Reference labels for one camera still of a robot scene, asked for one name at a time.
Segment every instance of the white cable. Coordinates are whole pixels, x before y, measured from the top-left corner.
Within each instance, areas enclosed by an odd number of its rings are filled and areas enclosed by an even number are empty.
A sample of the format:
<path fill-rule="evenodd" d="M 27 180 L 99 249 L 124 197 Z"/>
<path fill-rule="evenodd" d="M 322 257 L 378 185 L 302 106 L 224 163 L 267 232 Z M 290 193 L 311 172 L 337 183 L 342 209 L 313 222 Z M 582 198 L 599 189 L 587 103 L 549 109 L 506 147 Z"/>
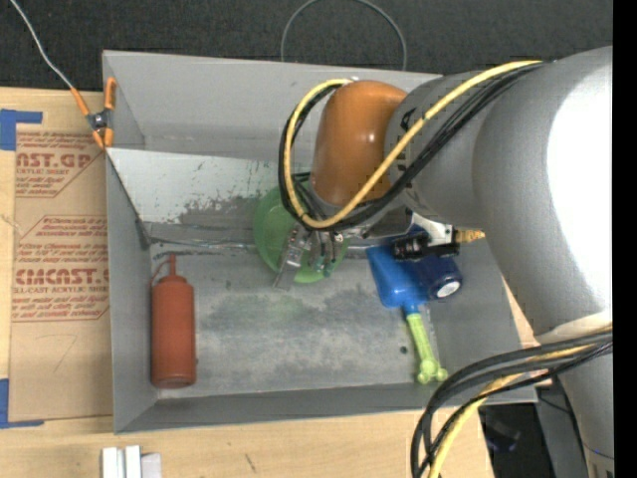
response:
<path fill-rule="evenodd" d="M 60 71 L 60 69 L 58 69 L 58 67 L 53 62 L 51 62 L 51 59 L 49 59 L 47 53 L 44 51 L 44 48 L 42 47 L 42 43 L 40 42 L 40 39 L 38 39 L 38 34 L 36 34 L 36 31 L 33 29 L 33 25 L 31 25 L 29 18 L 27 17 L 25 12 L 22 10 L 22 7 L 20 7 L 20 4 L 16 0 L 9 0 L 9 2 L 13 4 L 13 6 L 16 8 L 16 11 L 18 11 L 18 14 L 27 25 L 27 28 L 29 29 L 29 32 L 31 32 L 31 35 L 33 36 L 33 40 L 36 42 L 36 45 L 38 46 L 38 50 L 40 50 L 40 55 L 42 55 L 42 58 L 44 59 L 44 61 L 53 70 L 53 72 L 56 75 L 58 75 L 60 79 L 69 87 L 69 89 L 73 89 L 74 88 L 73 84 L 69 81 L 69 79 L 66 76 L 64 76 L 64 73 L 62 73 L 62 71 Z"/>
<path fill-rule="evenodd" d="M 286 61 L 286 55 L 285 55 L 286 40 L 288 39 L 288 32 L 290 31 L 290 27 L 292 26 L 292 23 L 297 19 L 297 16 L 299 16 L 308 7 L 320 1 L 322 0 L 307 1 L 305 4 L 299 7 L 299 9 L 297 9 L 294 12 L 294 14 L 291 16 L 291 18 L 288 20 L 288 23 L 286 24 L 286 28 L 283 31 L 283 37 L 281 38 L 281 62 Z M 378 14 L 380 14 L 380 16 L 382 16 L 387 21 L 387 23 L 389 23 L 391 28 L 394 30 L 394 32 L 398 36 L 398 39 L 400 40 L 400 46 L 402 47 L 402 70 L 407 71 L 407 42 L 405 41 L 405 38 L 402 35 L 402 32 L 400 31 L 400 28 L 398 28 L 398 25 L 396 25 L 394 20 L 392 20 L 391 17 L 385 11 L 383 11 L 380 7 L 378 7 L 375 4 L 372 4 L 371 2 L 367 0 L 350 0 L 350 1 L 358 2 L 359 4 L 369 7 L 372 11 L 375 11 Z"/>

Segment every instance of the red bottle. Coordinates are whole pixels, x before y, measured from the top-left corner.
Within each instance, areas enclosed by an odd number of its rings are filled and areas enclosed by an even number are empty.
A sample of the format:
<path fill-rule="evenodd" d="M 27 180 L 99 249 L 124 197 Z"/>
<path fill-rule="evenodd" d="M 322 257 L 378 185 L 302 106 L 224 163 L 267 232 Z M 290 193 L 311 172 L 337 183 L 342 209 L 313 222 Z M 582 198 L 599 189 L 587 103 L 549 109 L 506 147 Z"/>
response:
<path fill-rule="evenodd" d="M 151 293 L 151 381 L 157 387 L 177 388 L 197 378 L 194 289 L 176 274 L 174 255 L 168 264 L 168 275 Z"/>

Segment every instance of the table surface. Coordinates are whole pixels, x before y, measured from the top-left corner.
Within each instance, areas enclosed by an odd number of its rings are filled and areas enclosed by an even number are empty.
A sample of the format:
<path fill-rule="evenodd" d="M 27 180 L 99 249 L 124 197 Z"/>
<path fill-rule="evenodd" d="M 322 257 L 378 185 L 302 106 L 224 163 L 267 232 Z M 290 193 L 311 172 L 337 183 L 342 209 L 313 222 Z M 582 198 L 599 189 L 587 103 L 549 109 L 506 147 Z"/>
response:
<path fill-rule="evenodd" d="M 3 101 L 28 104 L 42 91 L 3 90 Z M 69 97 L 69 106 L 74 105 Z M 15 153 L 0 151 L 0 377 L 7 376 L 13 243 Z M 514 303 L 524 344 L 530 328 Z M 441 426 L 450 411 L 436 416 Z M 0 475 L 99 476 L 100 450 L 139 444 L 159 452 L 163 476 L 407 476 L 409 443 L 420 411 L 112 434 L 110 416 L 46 421 L 37 427 L 0 430 Z M 445 464 L 445 478 L 493 477 L 478 416 L 468 422 Z"/>

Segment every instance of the yellow wire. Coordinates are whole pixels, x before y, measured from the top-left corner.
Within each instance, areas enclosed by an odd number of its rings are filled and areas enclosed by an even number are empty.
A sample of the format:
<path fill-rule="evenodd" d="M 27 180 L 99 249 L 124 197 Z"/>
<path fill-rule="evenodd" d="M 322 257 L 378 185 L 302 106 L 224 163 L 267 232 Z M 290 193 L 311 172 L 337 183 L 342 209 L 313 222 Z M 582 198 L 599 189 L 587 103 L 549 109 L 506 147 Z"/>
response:
<path fill-rule="evenodd" d="M 309 227 L 312 227 L 312 228 L 325 228 L 335 223 L 338 223 L 343 218 L 345 218 L 352 210 L 356 208 L 356 205 L 358 205 L 360 201 L 365 197 L 365 195 L 367 195 L 367 193 L 374 187 L 376 182 L 378 182 L 380 177 L 387 171 L 387 169 L 389 168 L 391 163 L 396 159 L 398 154 L 400 154 L 405 149 L 405 147 L 411 141 L 411 139 L 420 131 L 420 129 L 422 129 L 423 125 L 425 124 L 427 120 L 432 119 L 437 113 L 439 113 L 449 103 L 451 103 L 453 100 L 455 100 L 456 98 L 458 98 L 459 96 L 461 96 L 462 94 L 464 94 L 466 91 L 473 88 L 477 84 L 484 82 L 485 80 L 488 80 L 495 76 L 501 75 L 503 73 L 513 71 L 515 69 L 519 69 L 524 66 L 529 66 L 531 64 L 537 64 L 538 62 L 540 61 L 510 62 L 508 64 L 503 64 L 501 66 L 488 69 L 480 73 L 479 75 L 471 78 L 470 80 L 467 80 L 466 82 L 460 84 L 453 91 L 451 91 L 441 100 L 439 100 L 438 103 L 436 103 L 433 107 L 431 107 L 421 119 L 417 120 L 413 124 L 413 126 L 409 130 L 407 130 L 407 132 L 398 141 L 398 143 L 396 143 L 394 148 L 389 152 L 389 154 L 387 154 L 387 156 L 382 161 L 382 163 L 380 163 L 380 166 L 378 166 L 378 168 L 369 177 L 369 179 L 367 180 L 367 182 L 365 182 L 362 188 L 360 188 L 360 190 L 353 196 L 353 198 L 349 200 L 349 202 L 342 209 L 340 209 L 336 214 L 334 214 L 333 216 L 325 220 L 316 220 L 308 216 L 305 213 L 303 207 L 301 206 L 299 199 L 297 198 L 297 194 L 294 189 L 294 183 L 292 181 L 292 173 L 291 173 L 290 156 L 291 156 L 291 150 L 292 150 L 292 138 L 294 136 L 294 129 L 297 125 L 297 120 L 299 119 L 299 115 L 301 114 L 302 110 L 307 105 L 307 103 L 318 92 L 325 89 L 326 87 L 345 85 L 346 83 L 350 83 L 350 80 L 329 80 L 315 87 L 297 105 L 297 108 L 295 109 L 292 115 L 292 118 L 290 119 L 290 123 L 286 131 L 286 142 L 285 142 L 284 157 L 283 157 L 284 178 L 286 183 L 285 187 L 286 187 L 286 190 L 288 191 L 288 194 L 290 196 L 290 201 L 293 207 L 295 208 L 295 211 L 302 218 L 304 223 L 306 223 Z"/>
<path fill-rule="evenodd" d="M 555 351 L 554 353 L 546 353 L 544 355 L 540 355 L 540 356 L 537 356 L 535 358 L 529 359 L 529 362 L 534 361 L 534 360 L 538 360 L 538 359 L 563 358 L 563 357 L 566 357 L 566 356 L 571 356 L 571 355 L 573 355 L 575 353 L 578 353 L 580 351 L 583 351 L 585 349 L 592 348 L 592 347 L 594 347 L 594 346 L 593 345 L 579 346 L 579 347 L 576 347 L 576 348 L 565 349 L 563 351 Z M 513 382 L 514 380 L 516 380 L 521 375 L 522 375 L 521 373 L 514 373 L 512 375 L 506 375 L 504 377 L 499 377 L 499 378 L 493 380 L 492 382 L 490 382 L 489 384 L 487 384 L 483 388 L 483 390 L 480 391 L 479 396 L 482 395 L 482 394 L 485 394 L 485 393 L 490 393 L 491 391 L 494 391 L 495 389 L 499 389 L 500 387 L 505 386 L 505 385 L 509 384 L 510 382 Z M 440 471 L 442 469 L 442 465 L 443 465 L 445 459 L 447 458 L 447 454 L 449 453 L 449 450 L 451 449 L 451 446 L 453 445 L 454 440 L 456 439 L 456 437 L 458 436 L 458 434 L 462 430 L 462 427 L 467 422 L 467 420 L 486 401 L 487 401 L 486 397 L 472 401 L 471 403 L 469 403 L 467 408 L 458 416 L 458 419 L 455 421 L 455 423 L 452 426 L 451 430 L 449 430 L 449 432 L 447 432 L 445 434 L 442 442 L 440 443 L 440 447 L 438 448 L 438 452 L 436 453 L 436 457 L 434 458 L 434 461 L 431 464 L 431 468 L 429 469 L 429 474 L 427 475 L 428 478 L 438 478 L 440 476 Z"/>

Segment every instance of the yellow-green handle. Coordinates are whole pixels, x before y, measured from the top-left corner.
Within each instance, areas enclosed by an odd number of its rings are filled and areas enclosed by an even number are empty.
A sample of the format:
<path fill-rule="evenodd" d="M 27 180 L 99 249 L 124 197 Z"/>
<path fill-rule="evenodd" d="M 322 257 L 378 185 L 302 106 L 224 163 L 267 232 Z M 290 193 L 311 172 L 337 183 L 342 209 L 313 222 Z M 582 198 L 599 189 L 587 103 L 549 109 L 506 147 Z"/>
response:
<path fill-rule="evenodd" d="M 432 378 L 442 382 L 449 374 L 440 366 L 434 356 L 434 352 L 429 344 L 429 337 L 427 337 L 425 325 L 422 322 L 422 316 L 420 314 L 409 314 L 406 319 L 420 357 L 420 367 L 416 375 L 418 382 L 426 384 Z"/>

